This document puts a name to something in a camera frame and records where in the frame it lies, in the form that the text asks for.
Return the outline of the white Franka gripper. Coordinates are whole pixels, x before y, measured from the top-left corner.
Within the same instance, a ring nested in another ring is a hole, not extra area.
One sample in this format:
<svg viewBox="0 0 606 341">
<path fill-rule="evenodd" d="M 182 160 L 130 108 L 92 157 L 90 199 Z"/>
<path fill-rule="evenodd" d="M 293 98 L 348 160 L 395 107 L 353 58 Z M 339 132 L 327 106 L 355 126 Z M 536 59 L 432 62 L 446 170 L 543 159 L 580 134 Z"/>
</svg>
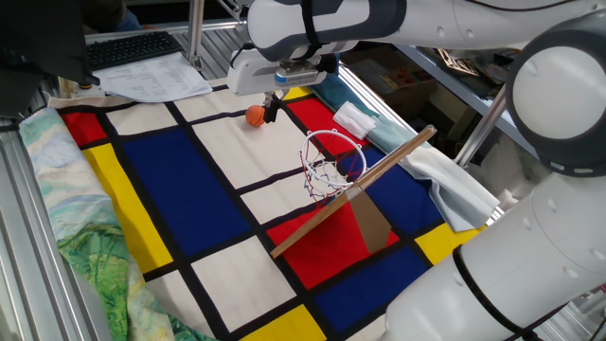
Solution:
<svg viewBox="0 0 606 341">
<path fill-rule="evenodd" d="M 255 48 L 241 49 L 230 60 L 227 86 L 237 96 L 265 93 L 263 120 L 275 122 L 282 101 L 270 92 L 315 85 L 330 72 L 331 55 L 299 62 L 270 62 Z"/>
</svg>

